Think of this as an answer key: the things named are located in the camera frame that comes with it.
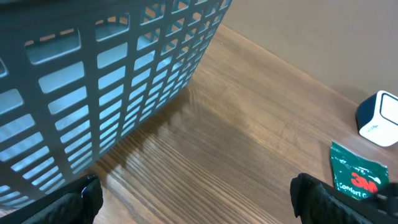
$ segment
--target white cube device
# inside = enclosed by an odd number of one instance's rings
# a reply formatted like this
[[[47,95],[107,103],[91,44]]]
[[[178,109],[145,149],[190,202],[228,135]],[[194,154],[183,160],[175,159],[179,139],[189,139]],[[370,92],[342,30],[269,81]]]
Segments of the white cube device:
[[[359,105],[356,123],[359,134],[379,146],[398,142],[398,97],[378,91]]]

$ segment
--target wooden table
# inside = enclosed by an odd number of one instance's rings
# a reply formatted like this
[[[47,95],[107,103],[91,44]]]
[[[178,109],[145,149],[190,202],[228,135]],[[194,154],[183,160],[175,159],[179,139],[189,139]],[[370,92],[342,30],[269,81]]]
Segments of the wooden table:
[[[300,223],[290,181],[332,185],[332,140],[396,181],[397,146],[360,137],[356,107],[220,26],[187,88],[88,169],[104,190],[95,223]]]

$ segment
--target plastic basket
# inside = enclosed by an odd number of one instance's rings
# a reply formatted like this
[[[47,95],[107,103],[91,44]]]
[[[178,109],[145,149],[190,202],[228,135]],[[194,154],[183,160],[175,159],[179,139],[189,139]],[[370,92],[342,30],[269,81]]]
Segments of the plastic basket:
[[[229,5],[50,1],[1,12],[0,205],[69,183],[170,101]]]

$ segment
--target beige wall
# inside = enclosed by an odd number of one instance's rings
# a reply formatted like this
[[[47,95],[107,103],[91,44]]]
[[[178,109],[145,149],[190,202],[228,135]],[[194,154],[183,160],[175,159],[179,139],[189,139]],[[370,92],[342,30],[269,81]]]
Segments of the beige wall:
[[[233,0],[223,24],[353,101],[398,95],[396,0]]]

